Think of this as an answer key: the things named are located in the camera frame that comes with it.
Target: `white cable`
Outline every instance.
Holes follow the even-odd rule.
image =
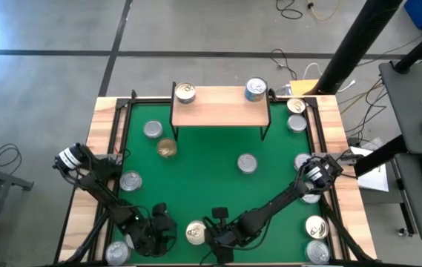
[[[355,83],[356,83],[356,80],[352,80],[350,83],[349,83],[349,85],[348,86],[346,86],[345,88],[343,88],[343,89],[339,89],[337,92],[338,93],[340,93],[340,92],[344,92],[345,90],[347,90],[348,88],[350,88],[352,85],[355,85]]]
[[[311,63],[310,65],[308,65],[308,67],[306,67],[306,69],[305,69],[305,74],[303,74],[303,79],[305,79],[305,77],[306,77],[306,73],[308,72],[309,67],[311,67],[312,65],[316,65],[316,66],[317,66],[317,71],[320,73],[320,75],[323,75],[323,74],[321,73],[320,66],[319,66],[316,62],[313,62],[313,63]]]

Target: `tin can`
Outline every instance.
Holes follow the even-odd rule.
[[[265,96],[267,82],[261,78],[251,78],[245,84],[245,97],[248,101],[257,102]]]
[[[170,157],[176,155],[177,145],[171,138],[163,138],[158,142],[158,154],[162,157]]]
[[[237,159],[237,166],[244,174],[252,174],[257,169],[257,159],[252,154],[242,154]]]
[[[301,114],[306,109],[306,103],[302,99],[290,98],[286,102],[290,114]]]
[[[306,129],[306,119],[301,115],[291,115],[286,124],[288,129],[296,134]]]
[[[130,258],[131,251],[122,241],[113,242],[107,247],[105,259],[109,266],[121,266]]]
[[[311,155],[307,153],[299,153],[293,161],[293,167],[295,170],[299,170],[300,167],[303,165],[303,163],[306,162],[306,160],[311,159]]]
[[[142,187],[142,177],[135,171],[124,173],[120,177],[120,188],[123,191],[132,192]]]
[[[305,182],[305,185],[309,190],[314,189],[314,185],[312,182]],[[301,197],[301,200],[307,204],[315,204],[320,201],[321,196],[316,194],[306,194]]]
[[[201,245],[204,243],[204,231],[204,223],[200,220],[194,220],[186,228],[186,238],[193,245]]]
[[[310,237],[317,240],[327,237],[329,233],[328,223],[323,220],[323,218],[316,215],[311,216],[306,220],[305,230]]]
[[[145,133],[147,138],[159,138],[163,134],[163,126],[161,122],[156,120],[148,121],[145,123],[145,127],[143,127],[143,133]]]
[[[329,261],[328,246],[318,240],[312,240],[306,245],[305,255],[313,264],[323,265]]]
[[[196,99],[196,88],[189,82],[183,82],[176,85],[174,95],[182,104],[189,104]]]

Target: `wooden table frame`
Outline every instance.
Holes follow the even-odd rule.
[[[288,96],[279,96],[280,101],[286,101]],[[309,139],[313,144],[312,152],[343,152],[347,149],[346,136],[340,119],[337,102],[334,96],[313,96],[311,98],[315,108],[309,108],[307,119],[309,120]],[[87,145],[95,154],[112,154],[125,147],[122,135],[128,132],[131,106],[127,105],[129,98],[98,98],[90,125]],[[170,103],[170,97],[136,97],[133,95],[132,103],[163,104]],[[353,174],[352,168],[346,166],[345,173]],[[338,202],[334,207],[340,208],[343,224],[354,237],[360,247],[371,257],[376,257],[372,243],[367,218],[363,208],[362,199],[357,186],[357,180],[347,177],[339,177],[335,184],[335,194],[327,194],[329,203]],[[71,196],[70,206],[67,211],[64,229],[56,253],[55,262],[66,260],[81,244],[85,236],[92,229],[95,215],[97,215],[97,202],[87,192],[75,190]],[[342,259],[346,250],[341,246],[341,241],[334,226],[331,226],[331,247],[334,257]],[[91,255],[85,259],[102,259],[105,243],[110,242],[111,227],[104,227],[95,247],[95,257]]]

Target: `gray floor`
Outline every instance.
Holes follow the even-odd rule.
[[[336,1],[315,1],[329,14]],[[0,1],[0,49],[110,50],[125,0]],[[333,53],[361,9],[363,1],[342,0],[339,12],[319,22],[306,11],[306,1],[294,7],[300,20],[280,17],[274,1],[262,0],[134,0],[120,50],[251,51],[282,48],[294,53]],[[420,36],[403,8],[369,50],[383,53]],[[393,53],[406,53],[417,42]],[[0,216],[0,262],[8,266],[52,263],[70,196],[70,186],[52,170],[53,157],[73,142],[84,142],[107,57],[0,56],[0,145],[16,143],[23,155],[17,176],[36,182],[31,192],[15,188]],[[309,63],[321,70],[327,59],[289,59],[298,78]],[[368,90],[378,80],[378,63],[355,69],[346,84],[356,84],[339,101]],[[172,81],[197,85],[241,85],[252,76],[279,88],[290,79],[269,59],[134,58],[119,57],[107,96],[168,95]],[[317,79],[312,66],[307,79]],[[377,92],[369,97],[374,99]],[[400,131],[388,108],[367,123],[364,139],[384,142]],[[343,114],[353,128],[367,109],[358,102]],[[367,205],[378,256],[390,263],[422,265],[418,237],[400,238],[400,210],[393,205]]]

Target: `green table surface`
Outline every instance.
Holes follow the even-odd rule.
[[[135,192],[120,191],[119,197],[150,210],[153,205],[165,202],[178,225],[177,243],[163,257],[132,253],[129,263],[199,263],[210,248],[186,240],[189,222],[211,217],[214,207],[227,207],[228,219],[232,220],[244,211],[266,204],[294,180],[295,156],[309,152],[306,133],[289,131],[286,105],[275,103],[271,104],[272,123],[264,141],[260,140],[258,128],[180,128],[177,155],[166,159],[157,153],[159,140],[148,139],[143,126],[151,119],[159,120],[163,125],[162,138],[173,138],[169,113],[169,105],[133,106],[127,141],[131,155],[124,162],[124,172],[137,171],[143,184]],[[252,174],[242,174],[237,168],[237,158],[243,153],[257,158],[258,167]],[[235,262],[308,262],[304,250],[311,237],[305,232],[304,223],[311,215],[319,214],[317,204],[295,201],[272,219],[259,248],[235,251]],[[124,237],[115,229],[113,240]],[[214,255],[205,261],[215,262]]]

